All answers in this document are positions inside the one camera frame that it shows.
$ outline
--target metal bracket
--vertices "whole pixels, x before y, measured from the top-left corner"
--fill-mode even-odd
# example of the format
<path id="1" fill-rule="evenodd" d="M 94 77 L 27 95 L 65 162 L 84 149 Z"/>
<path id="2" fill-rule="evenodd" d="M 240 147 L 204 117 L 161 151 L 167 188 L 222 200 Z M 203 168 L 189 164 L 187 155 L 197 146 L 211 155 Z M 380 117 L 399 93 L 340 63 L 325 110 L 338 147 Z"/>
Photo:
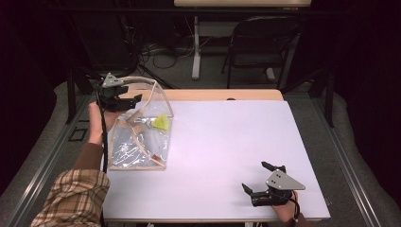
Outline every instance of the metal bracket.
<path id="1" fill-rule="evenodd" d="M 303 184 L 295 181 L 280 169 L 273 171 L 266 184 L 279 190 L 305 190 Z"/>
<path id="2" fill-rule="evenodd" d="M 103 81 L 102 87 L 109 88 L 109 87 L 121 86 L 123 84 L 124 84 L 124 81 L 113 76 L 111 73 L 108 73 L 106 78 Z"/>

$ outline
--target plastic bag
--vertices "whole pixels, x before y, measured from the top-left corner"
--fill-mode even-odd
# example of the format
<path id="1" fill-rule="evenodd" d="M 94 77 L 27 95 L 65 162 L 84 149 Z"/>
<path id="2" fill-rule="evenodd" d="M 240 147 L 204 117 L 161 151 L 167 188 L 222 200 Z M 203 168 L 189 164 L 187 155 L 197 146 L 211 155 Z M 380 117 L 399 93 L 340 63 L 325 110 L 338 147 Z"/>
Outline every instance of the plastic bag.
<path id="1" fill-rule="evenodd" d="M 122 78 L 129 90 L 122 97 L 142 100 L 120 115 L 109 132 L 108 168 L 114 170 L 165 169 L 173 121 L 166 94 L 156 80 Z"/>

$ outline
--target person's hand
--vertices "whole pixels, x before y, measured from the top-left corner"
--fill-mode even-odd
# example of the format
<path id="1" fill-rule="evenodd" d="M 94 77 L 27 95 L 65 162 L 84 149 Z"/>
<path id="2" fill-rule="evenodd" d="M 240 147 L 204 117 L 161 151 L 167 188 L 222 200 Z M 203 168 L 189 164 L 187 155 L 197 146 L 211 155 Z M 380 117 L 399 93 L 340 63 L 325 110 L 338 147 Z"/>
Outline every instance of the person's hand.
<path id="1" fill-rule="evenodd" d="M 89 133 L 90 133 L 88 143 L 102 145 L 103 129 L 101 124 L 101 114 L 100 114 L 100 109 L 95 102 L 89 104 L 88 113 L 89 113 Z M 112 128 L 115 119 L 122 113 L 123 112 L 116 112 L 116 113 L 107 111 L 104 112 L 104 119 L 106 121 L 107 131 L 109 131 Z"/>
<path id="2" fill-rule="evenodd" d="M 298 198 L 298 193 L 296 191 L 293 191 L 292 199 L 296 201 L 297 198 Z M 287 222 L 290 219 L 294 218 L 295 203 L 292 201 L 288 201 L 284 205 L 272 206 L 271 208 L 273 208 L 278 218 L 283 222 Z"/>

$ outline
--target white table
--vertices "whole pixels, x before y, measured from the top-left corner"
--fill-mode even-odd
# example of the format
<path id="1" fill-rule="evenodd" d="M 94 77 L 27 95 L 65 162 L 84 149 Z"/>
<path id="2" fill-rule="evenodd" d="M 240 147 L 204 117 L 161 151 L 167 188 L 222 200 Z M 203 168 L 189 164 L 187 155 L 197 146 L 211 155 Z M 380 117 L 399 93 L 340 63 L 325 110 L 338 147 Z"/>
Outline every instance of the white table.
<path id="1" fill-rule="evenodd" d="M 174 0 L 176 7 L 186 8 L 308 8 L 311 0 Z M 235 24 L 217 23 L 217 26 L 210 28 L 210 23 L 206 23 L 206 29 L 200 32 L 200 22 L 198 16 L 194 20 L 194 64 L 192 68 L 192 79 L 200 78 L 201 52 L 200 35 L 218 35 L 220 37 L 230 36 Z"/>
<path id="2" fill-rule="evenodd" d="M 237 91 L 239 95 L 235 90 L 222 93 L 240 99 L 253 92 Z M 306 218 L 330 218 L 285 101 L 208 99 L 170 104 L 175 117 L 166 170 L 109 170 L 111 188 L 103 205 L 107 221 L 277 220 L 270 207 L 253 207 L 241 186 L 244 183 L 253 191 L 267 189 L 265 181 L 271 173 L 261 166 L 262 161 L 285 165 L 288 175 L 305 185 L 306 190 L 299 191 L 299 203 Z"/>

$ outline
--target plaid sleeve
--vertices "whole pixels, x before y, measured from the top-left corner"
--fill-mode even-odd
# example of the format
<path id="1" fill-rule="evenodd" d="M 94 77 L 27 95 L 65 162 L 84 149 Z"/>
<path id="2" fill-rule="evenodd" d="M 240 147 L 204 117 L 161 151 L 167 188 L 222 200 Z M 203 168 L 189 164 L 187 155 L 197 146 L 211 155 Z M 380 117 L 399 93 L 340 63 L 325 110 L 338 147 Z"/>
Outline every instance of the plaid sleeve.
<path id="1" fill-rule="evenodd" d="M 101 207 L 109 186 L 106 174 L 99 170 L 64 171 L 31 226 L 100 226 Z"/>

